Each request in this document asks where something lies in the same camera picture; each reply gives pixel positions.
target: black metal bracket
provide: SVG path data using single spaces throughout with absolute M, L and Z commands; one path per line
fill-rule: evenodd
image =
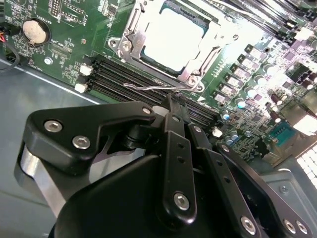
M 200 167 L 207 189 L 219 197 L 232 236 L 312 238 L 308 225 L 231 148 L 211 146 L 204 131 L 190 122 L 182 97 L 168 95 L 161 107 L 165 114 L 141 102 L 38 111 L 26 122 L 22 149 L 25 145 L 28 159 L 43 161 L 48 174 L 54 168 L 73 181 L 85 178 L 102 150 L 110 156 L 143 148 L 145 158 L 160 158 L 156 216 L 169 230 L 197 221 L 193 168 Z

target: cable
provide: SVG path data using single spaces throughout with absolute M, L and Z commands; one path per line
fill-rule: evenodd
M 20 55 L 19 55 L 18 51 L 16 50 L 16 48 L 13 45 L 11 45 L 10 43 L 8 43 L 7 41 L 4 41 L 2 44 L 5 45 L 8 49 L 10 49 L 14 53 L 15 61 L 10 66 L 3 68 L 3 69 L 0 69 L 0 73 L 10 71 L 10 70 L 14 69 L 20 63 Z
M 229 8 L 229 9 L 231 9 L 231 10 L 234 10 L 234 11 L 240 13 L 240 14 L 249 16 L 249 17 L 251 17 L 253 20 L 255 20 L 255 21 L 259 22 L 259 23 L 264 24 L 264 23 L 266 22 L 263 18 L 260 18 L 260 17 L 258 17 L 258 16 L 256 16 L 256 15 L 254 15 L 253 13 L 250 13 L 250 12 L 247 12 L 247 11 L 244 11 L 244 10 L 240 10 L 240 9 L 238 9 L 238 8 L 236 8 L 236 7 L 234 7 L 234 6 L 230 5 L 230 4 L 228 4 L 228 3 L 226 3 L 226 2 L 223 2 L 223 1 L 221 1 L 221 0 L 210 0 L 210 1 L 213 1 L 213 2 L 216 2 L 216 3 L 221 4 L 221 5 L 223 5 L 223 6 L 226 6 L 227 8 Z

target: mounting hole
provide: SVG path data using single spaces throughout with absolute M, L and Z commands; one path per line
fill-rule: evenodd
M 271 48 L 266 47 L 266 48 L 264 49 L 264 52 L 265 52 L 265 53 L 270 53 L 270 52 L 271 52 Z
M 111 46 L 111 47 L 116 47 L 116 46 L 117 46 L 117 42 L 114 41 L 114 40 L 111 40 L 111 41 L 110 41 L 110 46 Z
M 185 163 L 185 160 L 183 159 L 183 157 L 178 156 L 177 159 L 178 159 L 178 161 L 181 162 L 182 164 Z
M 228 177 L 223 177 L 223 179 L 227 182 L 227 183 L 230 183 L 231 182 L 231 180 L 228 178 Z
M 184 149 L 184 148 L 185 148 L 185 146 L 183 146 L 181 143 L 178 143 L 177 145 L 178 145 L 178 147 L 181 148 L 181 149 Z

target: robotic arm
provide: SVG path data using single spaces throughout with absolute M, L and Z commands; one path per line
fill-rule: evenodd
M 145 155 L 90 184 L 102 150 L 107 159 L 136 148 Z M 209 143 L 178 94 L 153 108 L 128 102 L 34 112 L 15 174 L 56 215 L 52 238 L 313 237 L 238 154 Z

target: black ram slot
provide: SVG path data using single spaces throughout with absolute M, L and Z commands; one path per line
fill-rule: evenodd
M 149 78 L 109 59 L 96 59 L 94 73 L 90 77 L 91 89 L 119 102 L 142 101 L 152 107 L 159 105 L 170 92 L 168 90 L 133 90 L 124 87 L 123 83 L 132 83 L 140 87 L 160 86 Z M 208 128 L 210 122 L 216 120 L 215 112 L 190 99 L 187 100 L 187 107 L 192 122 L 202 128 Z

